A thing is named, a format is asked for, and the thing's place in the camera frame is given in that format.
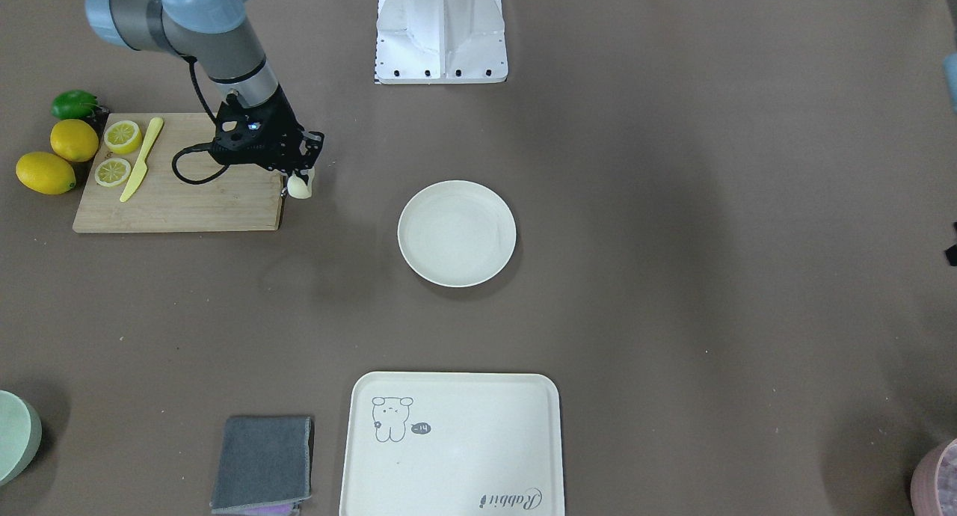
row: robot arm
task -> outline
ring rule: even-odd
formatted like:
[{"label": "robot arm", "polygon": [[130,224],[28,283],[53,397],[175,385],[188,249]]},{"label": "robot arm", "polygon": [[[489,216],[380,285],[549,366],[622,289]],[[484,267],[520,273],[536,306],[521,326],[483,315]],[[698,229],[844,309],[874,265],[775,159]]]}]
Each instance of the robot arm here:
[{"label": "robot arm", "polygon": [[[283,172],[290,194],[307,198],[324,135],[298,124],[243,1],[86,0],[86,14],[106,42],[168,52],[203,66],[224,101],[215,115],[212,142],[189,151],[209,151],[224,170],[251,164]],[[196,182],[182,178],[176,159],[173,172]]]}]

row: lemon slice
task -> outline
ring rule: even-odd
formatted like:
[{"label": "lemon slice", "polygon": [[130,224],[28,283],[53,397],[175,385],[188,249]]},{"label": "lemon slice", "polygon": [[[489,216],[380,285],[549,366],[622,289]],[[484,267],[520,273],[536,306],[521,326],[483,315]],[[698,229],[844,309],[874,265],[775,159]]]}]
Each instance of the lemon slice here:
[{"label": "lemon slice", "polygon": [[121,120],[106,129],[103,141],[113,153],[130,153],[140,147],[140,143],[143,142],[143,133],[135,121]]},{"label": "lemon slice", "polygon": [[93,171],[93,178],[96,178],[96,182],[105,186],[105,188],[115,188],[115,186],[125,182],[126,178],[129,178],[129,172],[130,166],[126,159],[111,157],[96,166],[96,170]]}]

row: yellow plastic knife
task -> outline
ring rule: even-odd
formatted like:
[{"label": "yellow plastic knife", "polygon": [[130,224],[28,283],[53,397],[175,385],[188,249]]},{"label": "yellow plastic knife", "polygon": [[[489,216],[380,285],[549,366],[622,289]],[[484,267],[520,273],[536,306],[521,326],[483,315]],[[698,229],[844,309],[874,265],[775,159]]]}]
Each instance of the yellow plastic knife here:
[{"label": "yellow plastic knife", "polygon": [[147,127],[147,134],[143,137],[143,146],[140,147],[140,157],[136,158],[136,165],[133,165],[133,172],[130,172],[129,179],[126,180],[126,186],[123,188],[123,194],[120,195],[120,202],[126,202],[133,196],[136,189],[140,188],[144,176],[147,175],[147,155],[153,149],[153,142],[160,135],[163,129],[163,118],[154,117],[150,120],[150,126]]}]

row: lime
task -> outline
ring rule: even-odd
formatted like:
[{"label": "lime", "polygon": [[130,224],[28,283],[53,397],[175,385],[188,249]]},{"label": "lime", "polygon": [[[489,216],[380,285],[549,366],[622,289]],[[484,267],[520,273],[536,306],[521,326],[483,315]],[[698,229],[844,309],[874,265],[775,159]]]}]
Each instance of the lime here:
[{"label": "lime", "polygon": [[83,120],[59,120],[50,132],[50,146],[67,161],[86,162],[96,155],[99,137]]},{"label": "lime", "polygon": [[120,157],[111,157],[104,162],[100,162],[93,171],[93,178],[105,188],[115,188],[129,178],[129,162]]},{"label": "lime", "polygon": [[143,142],[143,132],[135,121],[121,120],[110,125],[103,133],[103,142],[113,153],[130,153],[140,147]]},{"label": "lime", "polygon": [[61,120],[88,117],[98,104],[96,96],[89,91],[69,90],[55,97],[50,105],[50,113]]},{"label": "lime", "polygon": [[62,194],[76,186],[73,166],[45,151],[21,157],[16,162],[16,176],[23,185],[43,194]]}]

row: gray cloth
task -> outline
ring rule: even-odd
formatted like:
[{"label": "gray cloth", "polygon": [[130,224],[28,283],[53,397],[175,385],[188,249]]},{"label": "gray cloth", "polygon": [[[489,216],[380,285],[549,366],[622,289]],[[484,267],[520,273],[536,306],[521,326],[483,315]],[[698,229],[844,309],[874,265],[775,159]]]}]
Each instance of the gray cloth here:
[{"label": "gray cloth", "polygon": [[213,514],[309,498],[310,417],[230,417],[223,428]]}]

